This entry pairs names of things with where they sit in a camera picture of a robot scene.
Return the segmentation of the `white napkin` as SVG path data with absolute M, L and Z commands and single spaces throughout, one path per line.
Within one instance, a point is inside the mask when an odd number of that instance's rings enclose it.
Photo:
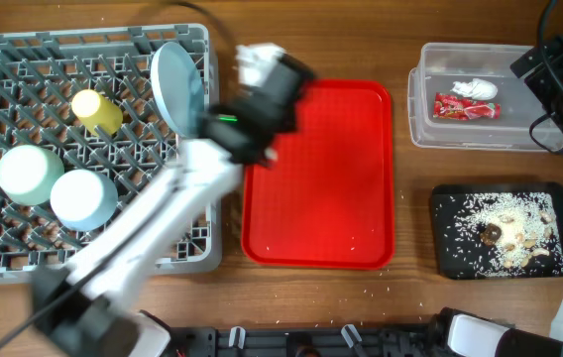
M 480 78 L 474 78 L 470 82 L 454 81 L 451 91 L 466 98 L 482 101 L 491 100 L 498 94 L 498 88 L 493 83 Z

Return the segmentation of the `light blue plate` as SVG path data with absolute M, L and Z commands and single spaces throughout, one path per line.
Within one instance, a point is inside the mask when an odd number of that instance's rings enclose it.
M 188 52 L 178 43 L 161 46 L 151 62 L 150 80 L 161 118 L 178 136 L 195 138 L 204 87 Z

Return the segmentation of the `red foil wrapper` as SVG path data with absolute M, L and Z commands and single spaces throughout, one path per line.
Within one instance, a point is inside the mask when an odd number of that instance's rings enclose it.
M 497 103 L 472 100 L 455 95 L 437 93 L 433 117 L 438 119 L 470 121 L 480 118 L 498 119 L 501 106 Z

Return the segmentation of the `yellow cup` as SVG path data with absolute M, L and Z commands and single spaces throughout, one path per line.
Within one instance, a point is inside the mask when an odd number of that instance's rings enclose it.
M 92 89 L 77 92 L 70 102 L 72 113 L 89 133 L 97 136 L 96 127 L 114 135 L 123 123 L 123 112 L 113 102 Z

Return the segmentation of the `light blue bowl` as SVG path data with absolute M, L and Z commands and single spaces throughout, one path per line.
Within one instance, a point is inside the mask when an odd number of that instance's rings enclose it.
M 103 174 L 74 170 L 62 175 L 53 186 L 50 203 L 59 222 L 75 231 L 103 226 L 114 214 L 118 191 Z

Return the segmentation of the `mint green bowl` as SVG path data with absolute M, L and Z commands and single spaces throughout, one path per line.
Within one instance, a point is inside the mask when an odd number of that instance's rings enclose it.
M 17 146 L 0 159 L 0 188 L 21 205 L 47 202 L 54 184 L 63 174 L 61 158 L 38 146 Z

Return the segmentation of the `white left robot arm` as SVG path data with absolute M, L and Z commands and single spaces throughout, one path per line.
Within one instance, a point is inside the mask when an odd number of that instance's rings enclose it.
M 95 241 L 31 278 L 29 324 L 68 356 L 164 356 L 168 326 L 132 312 L 156 262 L 208 204 L 266 166 L 276 135 L 296 128 L 295 104 L 314 72 L 288 54 L 255 64 L 258 79 L 197 114 L 191 139 Z

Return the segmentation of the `grey dishwasher rack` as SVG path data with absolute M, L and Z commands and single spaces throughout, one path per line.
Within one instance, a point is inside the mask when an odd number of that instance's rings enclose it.
M 200 24 L 0 34 L 0 158 L 23 144 L 48 149 L 67 171 L 111 179 L 125 208 L 177 154 L 179 136 L 161 118 L 150 82 L 153 56 L 166 43 L 188 52 L 205 102 L 215 102 L 217 57 Z M 72 113 L 72 97 L 84 89 L 122 110 L 114 135 L 100 127 L 92 135 Z M 0 285 L 67 261 L 95 237 L 63 226 L 48 204 L 21 205 L 0 188 Z

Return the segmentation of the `clear plastic bin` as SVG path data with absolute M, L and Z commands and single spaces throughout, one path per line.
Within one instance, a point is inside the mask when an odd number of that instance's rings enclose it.
M 529 46 L 427 43 L 408 77 L 407 111 L 411 141 L 421 148 L 540 152 L 563 147 L 563 134 L 550 120 L 529 126 L 544 114 L 541 103 L 510 70 Z M 474 78 L 494 84 L 490 101 L 500 117 L 471 121 L 433 116 L 435 95 L 450 94 L 456 82 Z

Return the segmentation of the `red plastic tray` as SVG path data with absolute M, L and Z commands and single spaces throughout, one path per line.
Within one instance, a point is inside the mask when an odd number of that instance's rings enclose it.
M 392 99 L 376 81 L 321 79 L 268 169 L 247 169 L 241 246 L 262 265 L 378 270 L 395 252 Z

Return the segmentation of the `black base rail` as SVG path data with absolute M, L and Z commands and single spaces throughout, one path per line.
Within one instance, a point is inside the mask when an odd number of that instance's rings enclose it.
M 171 357 L 292 357 L 369 356 L 424 357 L 436 353 L 427 345 L 422 325 L 360 328 L 227 330 L 213 327 L 174 327 L 165 356 Z

